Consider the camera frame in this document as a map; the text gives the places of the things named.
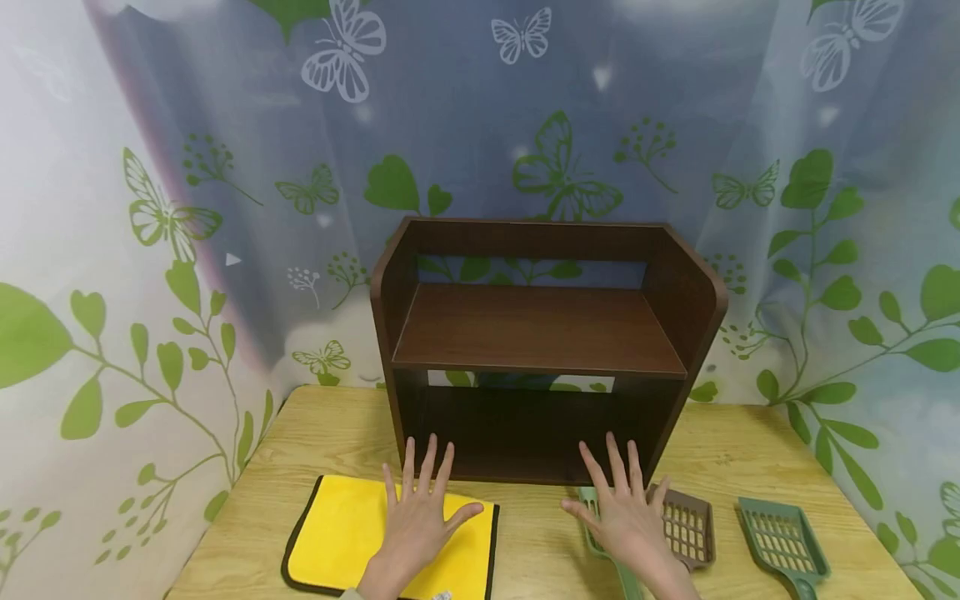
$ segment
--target finger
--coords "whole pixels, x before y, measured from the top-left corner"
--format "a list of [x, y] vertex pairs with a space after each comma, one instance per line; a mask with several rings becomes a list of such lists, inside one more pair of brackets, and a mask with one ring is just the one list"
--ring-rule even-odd
[[646, 502], [643, 495], [643, 470], [640, 468], [640, 455], [636, 451], [636, 442], [627, 442], [627, 460], [630, 462], [630, 489], [634, 498]]
[[457, 509], [457, 512], [454, 513], [453, 516], [444, 524], [446, 527], [446, 536], [448, 538], [452, 536], [453, 532], [457, 531], [461, 525], [480, 513], [483, 513], [483, 504], [480, 504], [479, 502], [470, 502], [469, 504], [461, 506], [459, 509]]
[[653, 498], [650, 500], [650, 506], [653, 507], [657, 516], [663, 516], [663, 499], [666, 497], [667, 490], [670, 489], [670, 476], [666, 475], [660, 480], [657, 489], [654, 490]]
[[403, 481], [400, 487], [400, 501], [406, 500], [414, 492], [414, 445], [413, 438], [407, 438], [407, 449], [403, 457]]
[[437, 483], [433, 486], [433, 493], [440, 498], [440, 501], [444, 501], [444, 494], [446, 493], [446, 482], [450, 480], [450, 471], [453, 469], [453, 442], [446, 443], [446, 450], [444, 451], [444, 461], [440, 463], [440, 470], [437, 471]]
[[387, 508], [396, 506], [396, 484], [394, 474], [390, 472], [390, 465], [383, 464], [383, 483], [387, 486]]
[[590, 481], [593, 482], [593, 487], [596, 488], [598, 492], [609, 492], [610, 486], [607, 485], [607, 475], [603, 474], [603, 470], [600, 468], [596, 459], [593, 458], [593, 454], [587, 447], [586, 442], [580, 442], [580, 456], [584, 459], [584, 465], [590, 474]]
[[437, 436], [430, 434], [430, 441], [426, 444], [426, 456], [423, 457], [423, 464], [420, 465], [420, 481], [417, 484], [417, 493], [427, 495], [430, 493], [430, 480], [433, 479], [433, 463], [437, 458]]
[[620, 458], [620, 450], [616, 447], [616, 438], [612, 431], [607, 432], [607, 454], [610, 455], [614, 491], [629, 494], [630, 484], [627, 482], [627, 471], [623, 467], [623, 459]]

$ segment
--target wooden shelf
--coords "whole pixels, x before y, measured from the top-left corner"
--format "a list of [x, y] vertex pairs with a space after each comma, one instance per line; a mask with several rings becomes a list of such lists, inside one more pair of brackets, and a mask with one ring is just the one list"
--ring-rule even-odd
[[638, 290], [421, 283], [393, 365], [686, 378]]

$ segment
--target light wood table surface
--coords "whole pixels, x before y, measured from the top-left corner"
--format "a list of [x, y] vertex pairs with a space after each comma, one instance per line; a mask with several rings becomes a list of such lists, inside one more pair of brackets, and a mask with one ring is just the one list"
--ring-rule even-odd
[[[280, 560], [317, 476], [368, 479], [399, 472], [387, 396], [370, 389], [304, 386], [287, 400], [169, 600], [309, 598], [286, 587]], [[705, 600], [789, 598], [750, 556], [733, 506], [739, 495], [797, 504], [832, 575], [823, 600], [919, 598], [906, 576], [789, 426], [764, 407], [687, 405], [657, 479], [713, 504], [716, 562], [697, 572]], [[578, 524], [559, 508], [571, 488], [450, 482], [450, 492], [500, 504], [494, 600], [614, 600], [609, 561], [594, 558]]]

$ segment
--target yellow cloth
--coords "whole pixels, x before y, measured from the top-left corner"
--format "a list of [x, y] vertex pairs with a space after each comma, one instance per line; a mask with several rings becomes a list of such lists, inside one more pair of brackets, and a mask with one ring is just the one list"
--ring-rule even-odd
[[[475, 501], [447, 494], [444, 518]], [[403, 591], [403, 598], [430, 600], [449, 591], [453, 600], [490, 599], [499, 507], [482, 504], [483, 513], [453, 534], [437, 560]], [[321, 477], [287, 543], [281, 567], [284, 580], [293, 588], [328, 594], [355, 587], [383, 541], [386, 515], [383, 483]]]

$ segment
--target shelf board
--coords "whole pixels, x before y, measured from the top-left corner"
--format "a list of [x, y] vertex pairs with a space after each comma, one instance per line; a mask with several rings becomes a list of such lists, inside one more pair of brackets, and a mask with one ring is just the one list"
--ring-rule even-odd
[[626, 460], [642, 419], [640, 402], [616, 394], [426, 387], [420, 400], [410, 432], [415, 464], [426, 452], [422, 441], [436, 433], [439, 448], [456, 445], [453, 478], [468, 481], [592, 485], [578, 442], [587, 442], [609, 478], [606, 432], [617, 436]]
[[639, 290], [420, 283], [397, 369], [686, 378]]

